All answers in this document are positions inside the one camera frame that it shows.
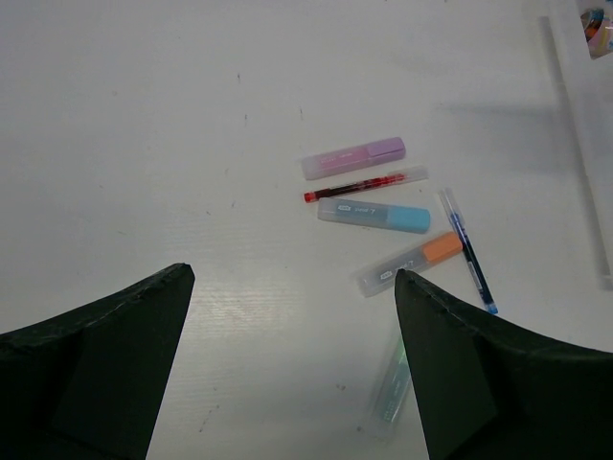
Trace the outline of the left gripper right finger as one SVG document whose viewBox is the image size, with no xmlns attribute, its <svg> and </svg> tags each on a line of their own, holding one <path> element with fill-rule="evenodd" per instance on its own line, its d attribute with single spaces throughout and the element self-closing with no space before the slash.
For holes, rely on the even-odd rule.
<svg viewBox="0 0 613 460">
<path fill-rule="evenodd" d="M 608 459 L 612 355 L 519 327 L 413 271 L 398 322 L 432 459 Z"/>
</svg>

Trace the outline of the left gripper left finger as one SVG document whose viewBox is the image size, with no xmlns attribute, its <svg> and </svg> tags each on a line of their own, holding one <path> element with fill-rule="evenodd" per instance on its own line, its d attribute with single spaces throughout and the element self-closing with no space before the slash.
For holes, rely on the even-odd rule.
<svg viewBox="0 0 613 460">
<path fill-rule="evenodd" d="M 193 293 L 173 264 L 1 336 L 4 459 L 144 459 Z"/>
</svg>

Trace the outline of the dark blue pen refill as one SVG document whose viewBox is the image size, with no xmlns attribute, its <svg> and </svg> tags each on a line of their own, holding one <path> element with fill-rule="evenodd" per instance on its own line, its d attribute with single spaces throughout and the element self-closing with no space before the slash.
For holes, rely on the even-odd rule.
<svg viewBox="0 0 613 460">
<path fill-rule="evenodd" d="M 475 250 L 465 229 L 465 220 L 457 202 L 455 201 L 454 195 L 449 188 L 444 188 L 439 191 L 439 197 L 449 223 L 463 245 L 463 254 L 468 269 L 481 297 L 485 310 L 490 314 L 497 314 L 497 305 L 493 299 L 485 274 L 479 264 Z"/>
</svg>

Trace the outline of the red ink pen refill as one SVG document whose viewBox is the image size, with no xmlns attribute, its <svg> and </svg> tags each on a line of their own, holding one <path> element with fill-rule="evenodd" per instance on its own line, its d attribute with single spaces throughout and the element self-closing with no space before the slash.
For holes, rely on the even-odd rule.
<svg viewBox="0 0 613 460">
<path fill-rule="evenodd" d="M 385 175 L 355 181 L 335 187 L 329 187 L 320 189 L 317 191 L 306 192 L 303 194 L 303 200 L 305 203 L 314 203 L 322 198 L 347 196 L 356 193 L 367 192 L 370 190 L 376 190 L 386 188 L 390 186 L 396 186 L 404 183 L 418 182 L 429 178 L 428 170 L 424 166 L 416 166 L 396 172 L 389 172 Z"/>
</svg>

